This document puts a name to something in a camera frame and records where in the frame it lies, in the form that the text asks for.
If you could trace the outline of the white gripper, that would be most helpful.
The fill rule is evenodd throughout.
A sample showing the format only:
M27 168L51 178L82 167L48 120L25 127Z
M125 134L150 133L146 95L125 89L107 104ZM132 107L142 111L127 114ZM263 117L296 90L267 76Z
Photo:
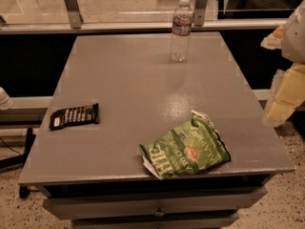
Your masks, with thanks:
M281 48L282 56L294 62L287 71L276 71L264 109L263 123L278 127L305 101L305 0L285 26L280 25L264 37L260 46L268 50Z

